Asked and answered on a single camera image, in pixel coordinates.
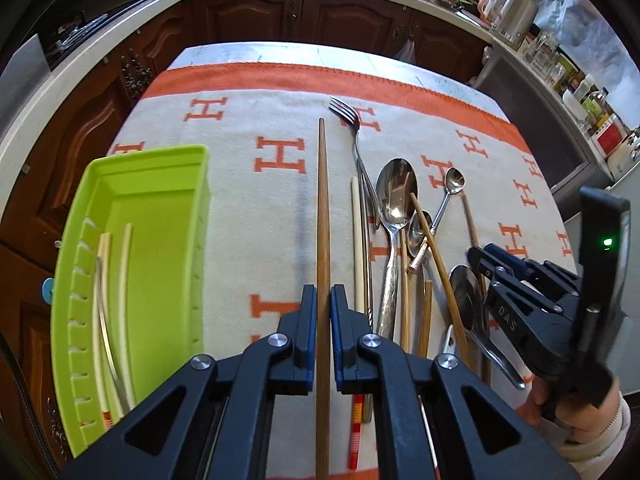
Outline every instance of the white sleeve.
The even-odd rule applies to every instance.
[[[618,412],[598,438],[585,444],[563,444],[558,452],[576,469],[582,480],[597,480],[622,449],[630,423],[629,406],[620,394]]]

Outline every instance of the metal spoon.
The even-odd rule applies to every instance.
[[[423,211],[422,214],[427,219],[427,224],[429,224],[429,226],[433,225],[431,215],[426,211]],[[418,218],[418,213],[414,212],[409,222],[409,232],[407,233],[407,246],[409,247],[409,254],[411,254],[412,258],[418,255],[425,236],[422,225],[420,224],[420,219]]]
[[[411,193],[418,193],[414,169],[404,158],[389,161],[378,177],[376,192],[380,199],[382,225],[389,234],[391,253],[386,263],[382,304],[378,316],[376,333],[392,338],[396,321],[396,299],[398,298],[398,234],[409,222],[414,212]]]
[[[431,225],[431,234],[435,236],[436,231],[438,230],[438,226],[440,222],[442,222],[442,217],[444,216],[444,210],[447,208],[447,204],[449,203],[449,199],[451,195],[458,194],[465,187],[465,177],[460,173],[456,168],[449,168],[447,173],[444,176],[444,198],[442,199],[442,203],[438,208],[438,212],[436,213],[436,218],[433,220],[433,225]],[[422,263],[422,259],[424,255],[427,253],[427,249],[429,245],[427,243],[427,238],[422,240],[422,244],[420,245],[420,249],[418,253],[414,256],[413,261],[409,264],[409,272],[418,272],[418,268]]]
[[[460,310],[466,336],[481,352],[498,367],[517,390],[524,390],[525,384],[511,362],[498,350],[498,347],[482,330],[482,294],[475,275],[467,266],[455,266],[449,275],[449,281]]]

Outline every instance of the white chopstick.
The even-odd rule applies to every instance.
[[[353,271],[355,274],[356,311],[365,313],[364,262],[362,261],[362,216],[358,178],[351,177],[351,205],[353,207]]]
[[[102,286],[98,286],[98,281],[94,279],[94,303],[92,306],[92,326],[91,326],[91,343],[92,351],[94,354],[94,376],[95,386],[98,391],[98,404],[100,405],[100,412],[102,413],[102,423],[105,430],[110,430],[113,427],[113,419],[111,418],[111,410],[109,409],[109,402],[107,400],[107,394],[104,387],[104,377],[102,376],[102,335],[100,333],[100,315],[98,313],[98,294],[103,297],[103,304],[106,302],[106,285],[107,282],[107,268],[109,265],[109,252],[111,245],[111,235],[109,233],[103,233],[100,235],[98,241],[98,256],[102,258],[104,262],[104,270],[102,272]]]
[[[131,236],[133,225],[124,226],[122,249],[120,252],[120,276],[118,279],[118,346],[120,350],[120,373],[130,409],[136,405],[136,397],[131,381],[129,344],[127,341],[127,288],[129,282],[129,253],[131,250]]]

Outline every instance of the plastic bag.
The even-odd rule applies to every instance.
[[[400,49],[394,59],[398,61],[404,61],[405,63],[409,63],[415,65],[415,43],[414,40],[406,40],[404,47]]]

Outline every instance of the chopstick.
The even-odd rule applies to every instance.
[[[440,281],[442,282],[442,287],[444,288],[444,293],[447,297],[447,303],[449,305],[449,313],[451,315],[451,321],[453,323],[453,330],[456,334],[458,348],[460,349],[460,357],[466,367],[471,369],[471,360],[469,359],[469,348],[466,344],[465,329],[462,325],[462,319],[460,318],[460,311],[458,310],[456,297],[453,295],[453,289],[451,288],[449,278],[447,277],[447,270],[444,266],[444,260],[442,259],[440,251],[438,250],[438,246],[433,239],[429,224],[427,224],[427,219],[424,217],[418,199],[413,193],[411,193],[409,197],[411,197],[411,202],[414,204],[415,211],[418,213],[420,225],[422,226],[424,233],[426,234],[429,247],[431,248],[431,254],[433,255],[433,261],[436,263],[436,268],[438,269],[438,274],[440,275]]]
[[[326,168],[324,119],[318,120],[318,241],[316,281],[318,320],[316,342],[316,480],[329,476],[329,415],[331,381],[331,335],[329,291],[331,287],[331,247],[329,237],[329,183]]]
[[[110,430],[113,427],[113,419],[111,418],[111,410],[109,409],[109,402],[107,400],[107,394],[105,390],[104,377],[102,375],[102,345],[100,344],[100,314],[98,312],[98,294],[101,294],[102,304],[108,304],[106,283],[108,283],[108,267],[109,267],[109,252],[111,247],[111,234],[103,233],[98,240],[98,256],[100,256],[104,262],[104,270],[101,276],[101,285],[98,284],[98,277],[94,277],[94,302],[92,306],[92,353],[94,361],[94,375],[95,386],[98,392],[98,404],[100,405],[100,412],[102,413],[102,423],[105,430]]]
[[[400,231],[400,263],[402,277],[402,311],[400,324],[400,348],[405,352],[411,352],[411,343],[409,342],[409,330],[411,317],[409,312],[409,276],[407,275],[407,267],[409,258],[406,254],[406,229]]]
[[[347,468],[350,471],[356,471],[358,468],[358,455],[360,453],[360,428],[362,425],[362,403],[364,395],[357,394],[353,396],[353,405],[351,407],[351,434],[349,436],[349,460]]]
[[[356,312],[366,311],[364,265],[362,258],[362,216],[360,215],[360,189],[358,178],[351,177],[351,206],[353,208],[353,273],[355,277]]]
[[[369,219],[367,215],[367,194],[364,176],[358,170],[358,190],[360,192],[360,228],[362,230],[362,260],[364,262],[362,270],[364,272],[365,282],[365,312],[369,319],[369,327],[373,331],[373,283],[371,274],[371,254],[370,254],[370,237],[369,237]],[[369,424],[373,418],[373,397],[371,394],[364,396],[362,404],[362,423]]]
[[[358,178],[351,177],[351,206],[353,207],[353,270],[355,278],[355,304],[356,311],[362,314],[366,310],[366,292],[362,247],[362,209],[360,207],[360,186]],[[358,468],[358,455],[360,453],[360,425],[362,424],[363,395],[351,397],[351,433],[349,436],[349,459],[347,468]]]
[[[469,237],[471,238],[471,245],[473,247],[479,247],[480,242],[478,241],[478,232],[476,231],[476,225],[474,224],[474,219],[471,216],[471,208],[469,207],[469,200],[466,197],[466,193],[464,190],[460,192],[462,197],[462,205],[465,209],[465,217],[466,217],[466,225],[469,228]],[[476,272],[476,279],[478,280],[478,285],[480,285],[480,293],[482,294],[482,299],[486,297],[486,289],[484,288],[484,276],[480,272]],[[482,309],[482,316],[484,317],[484,328],[486,330],[488,319],[487,310],[485,308]],[[482,360],[480,363],[480,377],[482,378],[482,382],[488,385],[491,385],[491,361],[485,356],[482,355]]]
[[[129,285],[129,253],[131,249],[132,224],[125,224],[122,236],[122,249],[120,251],[120,276],[118,279],[118,344],[120,346],[120,373],[124,391],[127,394],[129,408],[136,405],[136,397],[133,392],[131,371],[129,367],[129,342],[127,341],[127,288]]]
[[[424,300],[422,302],[422,323],[418,336],[418,357],[427,357],[429,350],[429,332],[431,330],[431,298],[433,296],[433,282],[424,281]]]

